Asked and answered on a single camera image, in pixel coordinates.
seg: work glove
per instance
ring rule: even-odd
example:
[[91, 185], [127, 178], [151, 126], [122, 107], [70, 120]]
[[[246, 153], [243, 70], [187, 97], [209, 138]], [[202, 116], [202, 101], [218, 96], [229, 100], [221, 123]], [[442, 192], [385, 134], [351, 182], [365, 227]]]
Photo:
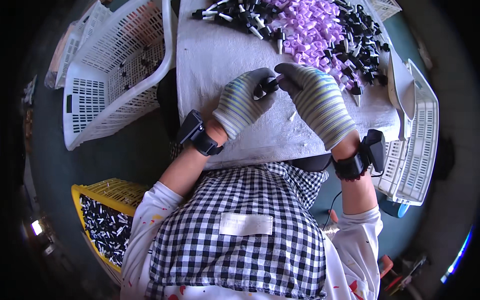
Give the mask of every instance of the work glove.
[[286, 62], [275, 67], [283, 75], [279, 87], [288, 92], [302, 120], [320, 137], [325, 150], [335, 147], [356, 125], [329, 74]]
[[229, 140], [234, 140], [245, 127], [255, 123], [272, 107], [275, 92], [262, 96], [259, 86], [260, 82], [270, 77], [275, 78], [275, 73], [269, 68], [257, 69], [240, 75], [223, 89], [213, 116], [222, 124]]

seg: white long-sleeve shirt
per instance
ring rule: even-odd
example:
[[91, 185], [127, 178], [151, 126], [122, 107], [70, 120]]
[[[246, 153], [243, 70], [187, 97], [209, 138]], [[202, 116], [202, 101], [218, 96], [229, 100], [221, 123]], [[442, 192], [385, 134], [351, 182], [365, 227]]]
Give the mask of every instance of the white long-sleeve shirt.
[[[162, 221], [177, 209], [182, 197], [161, 182], [146, 192], [133, 217], [128, 249], [121, 269], [121, 299], [143, 299], [150, 281], [153, 240]], [[324, 240], [327, 299], [377, 299], [380, 288], [378, 235], [383, 224], [378, 206], [358, 215], [342, 214], [333, 241]], [[167, 286], [167, 300], [197, 300], [201, 297], [230, 300], [281, 300], [266, 293], [235, 291], [218, 286]]]

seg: paint-splattered sleeve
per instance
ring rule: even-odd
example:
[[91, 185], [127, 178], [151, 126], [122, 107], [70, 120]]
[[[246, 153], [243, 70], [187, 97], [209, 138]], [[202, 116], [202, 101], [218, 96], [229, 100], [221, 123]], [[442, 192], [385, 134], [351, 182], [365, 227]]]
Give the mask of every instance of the paint-splattered sleeve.
[[342, 262], [350, 292], [359, 300], [377, 299], [380, 288], [378, 235], [383, 228], [378, 206], [358, 215], [342, 214], [338, 228], [340, 231], [332, 243]]
[[145, 193], [133, 216], [132, 233], [123, 257], [120, 292], [122, 299], [143, 298], [149, 281], [152, 241], [160, 224], [177, 209], [180, 201], [182, 197], [161, 182], [157, 182]]

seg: white label patch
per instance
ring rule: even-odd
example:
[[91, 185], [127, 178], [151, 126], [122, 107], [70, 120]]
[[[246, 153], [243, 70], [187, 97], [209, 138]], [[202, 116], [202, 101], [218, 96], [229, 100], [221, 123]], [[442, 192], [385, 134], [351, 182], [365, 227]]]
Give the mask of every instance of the white label patch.
[[242, 215], [222, 213], [220, 219], [220, 234], [252, 235], [272, 234], [273, 217], [267, 215]]

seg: pile of plastic parts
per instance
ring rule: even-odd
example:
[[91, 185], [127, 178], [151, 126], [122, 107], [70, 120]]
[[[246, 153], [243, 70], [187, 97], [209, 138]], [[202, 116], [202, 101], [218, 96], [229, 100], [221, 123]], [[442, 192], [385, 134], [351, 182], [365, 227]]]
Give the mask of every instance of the pile of plastic parts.
[[127, 251], [133, 217], [127, 216], [85, 195], [80, 195], [85, 230], [98, 252], [121, 267]]
[[382, 33], [380, 25], [361, 5], [342, 0], [221, 0], [192, 16], [271, 40], [279, 54], [332, 75], [340, 90], [353, 95], [363, 94], [360, 75], [371, 85], [374, 79], [387, 85], [378, 68], [379, 50], [390, 47], [375, 39]]

